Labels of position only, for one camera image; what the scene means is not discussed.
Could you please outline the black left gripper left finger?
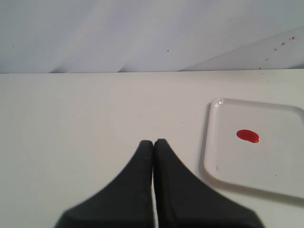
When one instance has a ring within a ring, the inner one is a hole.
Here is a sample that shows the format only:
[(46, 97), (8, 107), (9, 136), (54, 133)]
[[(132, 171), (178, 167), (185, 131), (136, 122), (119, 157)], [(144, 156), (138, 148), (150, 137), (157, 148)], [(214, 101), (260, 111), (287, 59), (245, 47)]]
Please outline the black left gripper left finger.
[(153, 143), (143, 140), (123, 170), (101, 191), (66, 210), (57, 228), (153, 228)]

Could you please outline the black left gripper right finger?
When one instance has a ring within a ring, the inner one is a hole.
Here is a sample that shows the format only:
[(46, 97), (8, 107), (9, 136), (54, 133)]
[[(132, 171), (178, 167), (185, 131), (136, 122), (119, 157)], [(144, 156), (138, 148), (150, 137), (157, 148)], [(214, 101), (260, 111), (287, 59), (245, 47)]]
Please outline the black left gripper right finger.
[(199, 180), (165, 139), (153, 147), (153, 180), (161, 228), (261, 228), (256, 213)]

